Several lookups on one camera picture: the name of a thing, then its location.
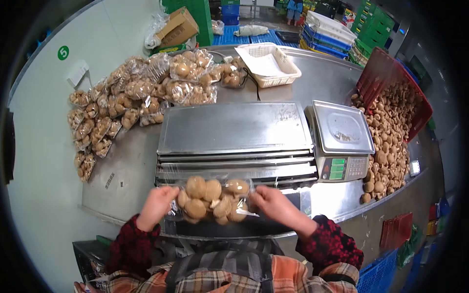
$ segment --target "white plastic basket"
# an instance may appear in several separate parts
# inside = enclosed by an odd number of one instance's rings
[[[246,44],[240,45],[238,48],[245,49],[248,51],[249,55],[256,58],[272,54],[279,68],[286,73],[286,75],[282,76],[262,76],[253,74],[260,88],[290,84],[301,76],[300,69],[298,69],[298,67],[288,59],[288,56],[274,43]]]
[[[339,40],[347,45],[353,45],[357,38],[345,25],[316,12],[308,11],[306,23],[313,31]]]

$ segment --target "concrete floor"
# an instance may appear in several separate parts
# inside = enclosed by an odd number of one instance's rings
[[[273,8],[257,8],[256,18],[254,19],[254,11],[251,11],[250,7],[241,7],[240,25],[246,24],[257,24],[266,26],[269,29],[294,32],[299,32],[301,29],[300,27],[287,25],[286,16],[278,15]],[[415,139],[418,139],[424,145],[430,146],[424,150],[425,154],[423,156],[423,158],[428,159],[428,162],[426,161],[428,168],[420,177],[392,200],[339,224],[343,232],[353,237],[357,247],[363,251],[364,261],[362,267],[372,263],[383,253],[383,251],[380,251],[379,241],[384,220],[412,212],[414,224],[418,225],[421,233],[425,234],[429,208],[444,194],[443,169],[438,144],[431,141],[430,135],[426,131],[422,131]],[[296,241],[296,236],[278,240],[285,255],[303,261],[304,257],[295,251]],[[423,242],[424,237],[422,237],[422,243],[417,250],[420,249]],[[307,266],[311,272],[311,263],[307,263]],[[412,262],[402,270],[396,270],[389,292],[401,291],[411,266]]]

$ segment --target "stainless steel table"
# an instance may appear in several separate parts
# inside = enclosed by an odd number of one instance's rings
[[[236,55],[233,46],[212,46],[225,56]],[[350,96],[355,93],[355,85],[362,68],[347,61],[328,57],[319,53],[282,47],[302,72],[302,77],[293,84],[259,89],[261,101],[299,101],[303,108],[311,100],[348,105]],[[219,87],[217,103],[257,101],[256,86],[247,81],[242,90],[230,90]],[[79,207],[99,218],[123,225],[131,216],[139,213],[148,195],[154,187],[155,166],[157,162],[161,125],[139,127],[131,131],[122,131],[114,140],[108,155],[98,159],[88,184],[83,185],[82,204]],[[425,158],[419,137],[409,144],[411,160],[419,159],[422,173],[426,170]],[[310,188],[300,190],[283,190],[285,194],[301,193],[310,199],[311,215],[324,214],[335,222],[341,222],[359,215],[375,206],[392,200],[392,198],[418,179],[407,179],[407,185],[384,199],[369,204],[360,204],[363,194],[360,180],[344,183],[316,183]],[[169,237],[180,237],[200,240],[218,239],[218,237],[196,237],[167,234]],[[274,233],[268,237],[285,237],[294,232]]]

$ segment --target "worker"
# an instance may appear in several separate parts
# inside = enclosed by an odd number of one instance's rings
[[[303,11],[303,0],[290,0],[287,6],[287,24],[290,25],[292,19],[294,25],[300,20],[300,14]]]
[[[356,292],[363,252],[353,238],[325,216],[310,219],[280,190],[266,186],[249,194],[250,203],[296,232],[296,251],[312,263],[312,277],[306,277],[302,262],[284,256],[274,240],[211,241],[194,254],[152,267],[158,222],[178,193],[172,187],[152,189],[142,212],[121,228],[106,263],[107,292]]]

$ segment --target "plastic wrapped mushroom pack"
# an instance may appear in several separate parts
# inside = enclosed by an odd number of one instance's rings
[[[170,220],[185,220],[191,224],[215,221],[220,225],[241,222],[247,216],[258,217],[248,211],[247,197],[254,189],[251,180],[210,179],[189,177],[167,215]]]
[[[375,146],[363,179],[362,203],[380,200],[406,185],[410,152],[404,140],[421,102],[422,97],[406,81],[391,82],[373,101],[371,113],[365,110],[362,97],[352,95],[352,107],[364,113]]]
[[[67,119],[77,156],[83,152],[106,157],[121,129],[131,130],[138,121],[141,127],[162,123],[165,110],[172,105],[216,103],[215,83],[225,75],[228,87],[239,87],[242,64],[239,57],[229,64],[216,64],[206,49],[128,58],[88,91],[69,95],[73,109]],[[92,171],[94,163],[87,166]],[[87,181],[91,171],[79,176],[81,180]]]

